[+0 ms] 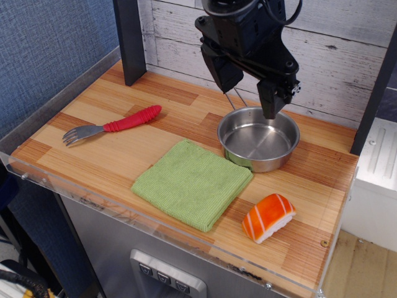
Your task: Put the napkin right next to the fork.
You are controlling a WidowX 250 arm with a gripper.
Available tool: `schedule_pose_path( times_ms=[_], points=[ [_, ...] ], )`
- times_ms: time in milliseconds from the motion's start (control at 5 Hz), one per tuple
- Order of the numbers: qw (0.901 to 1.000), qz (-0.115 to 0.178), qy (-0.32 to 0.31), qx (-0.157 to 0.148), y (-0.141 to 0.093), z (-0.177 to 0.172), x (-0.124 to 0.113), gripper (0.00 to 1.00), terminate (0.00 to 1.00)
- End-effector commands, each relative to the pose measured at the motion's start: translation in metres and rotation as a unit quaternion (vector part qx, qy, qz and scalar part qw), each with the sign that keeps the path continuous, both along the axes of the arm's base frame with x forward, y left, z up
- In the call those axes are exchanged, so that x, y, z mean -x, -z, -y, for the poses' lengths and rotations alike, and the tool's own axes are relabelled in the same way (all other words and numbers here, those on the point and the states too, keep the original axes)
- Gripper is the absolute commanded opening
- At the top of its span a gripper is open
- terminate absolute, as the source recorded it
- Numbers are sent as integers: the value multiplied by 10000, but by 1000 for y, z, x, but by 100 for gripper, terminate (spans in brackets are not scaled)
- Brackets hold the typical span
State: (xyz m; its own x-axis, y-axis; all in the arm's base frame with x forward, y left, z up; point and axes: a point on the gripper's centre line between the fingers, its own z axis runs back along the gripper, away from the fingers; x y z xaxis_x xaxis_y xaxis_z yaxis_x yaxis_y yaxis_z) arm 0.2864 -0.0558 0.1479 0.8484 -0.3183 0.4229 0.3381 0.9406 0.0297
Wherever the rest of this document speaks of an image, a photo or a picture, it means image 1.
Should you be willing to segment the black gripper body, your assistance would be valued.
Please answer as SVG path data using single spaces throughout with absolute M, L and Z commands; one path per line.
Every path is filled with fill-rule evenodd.
M 195 20 L 201 43 L 211 43 L 245 73 L 262 80 L 296 75 L 299 65 L 282 41 L 282 31 L 298 17 L 285 6 L 204 6 Z

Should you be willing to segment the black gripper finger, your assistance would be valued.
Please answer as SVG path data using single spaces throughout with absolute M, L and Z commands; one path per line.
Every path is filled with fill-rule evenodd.
M 301 91 L 301 82 L 296 75 L 273 76 L 257 83 L 259 99 L 266 119 L 275 119 L 277 114 Z
M 201 52 L 213 80 L 223 93 L 233 89 L 243 79 L 243 71 L 213 44 L 204 42 Z

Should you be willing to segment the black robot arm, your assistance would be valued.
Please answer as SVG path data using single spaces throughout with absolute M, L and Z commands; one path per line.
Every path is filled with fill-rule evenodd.
M 299 16 L 300 1 L 288 18 L 284 1 L 203 1 L 195 20 L 201 53 L 216 85 L 227 93 L 245 73 L 258 79 L 264 117 L 274 119 L 300 91 L 299 64 L 282 41 L 282 31 Z

